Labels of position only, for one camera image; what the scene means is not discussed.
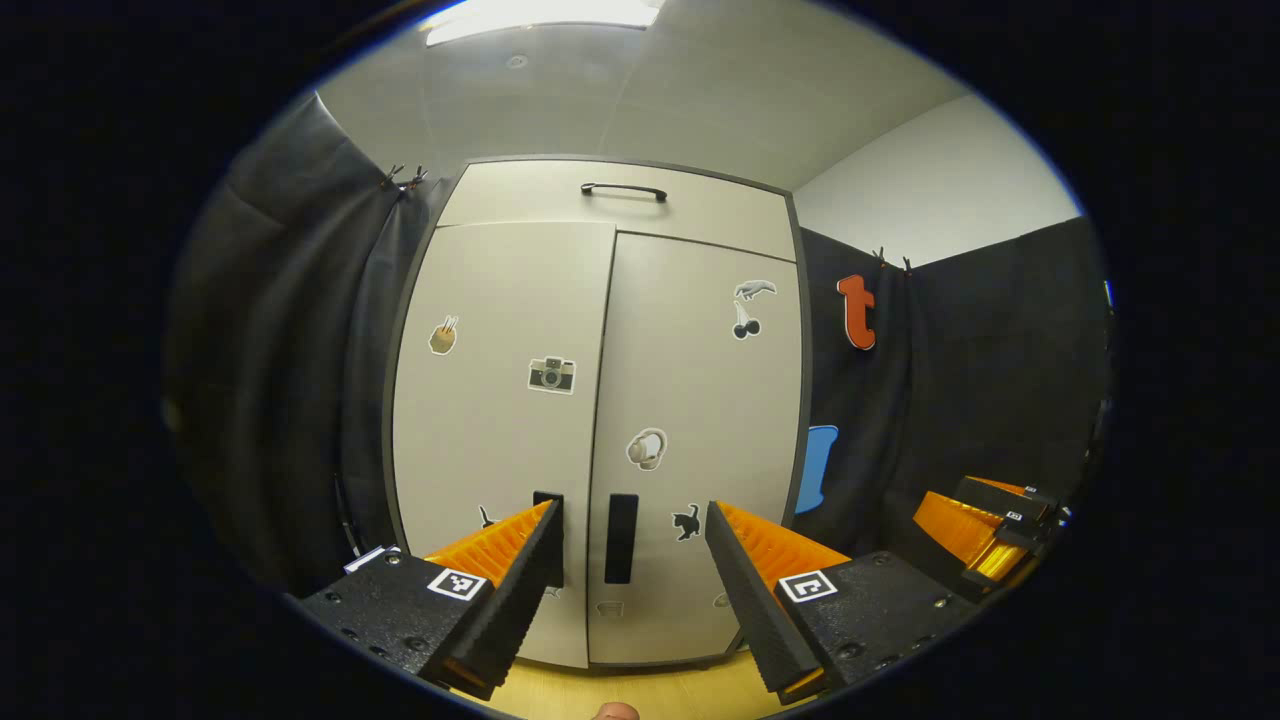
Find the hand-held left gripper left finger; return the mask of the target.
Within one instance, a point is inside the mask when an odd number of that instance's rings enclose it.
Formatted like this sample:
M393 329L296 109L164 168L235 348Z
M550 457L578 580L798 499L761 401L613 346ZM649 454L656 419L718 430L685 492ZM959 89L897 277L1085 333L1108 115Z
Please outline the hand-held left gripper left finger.
M379 547L300 600L320 629L445 691L490 700L541 598L564 582L564 502L538 503L426 556Z

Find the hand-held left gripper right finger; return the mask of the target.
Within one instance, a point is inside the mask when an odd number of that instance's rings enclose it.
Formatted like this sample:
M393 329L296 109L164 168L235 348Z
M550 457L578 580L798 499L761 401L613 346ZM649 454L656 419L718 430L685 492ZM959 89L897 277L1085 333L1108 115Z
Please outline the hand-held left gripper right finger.
M868 685L980 609L895 553L851 559L728 503L707 505L705 542L764 687L783 703Z

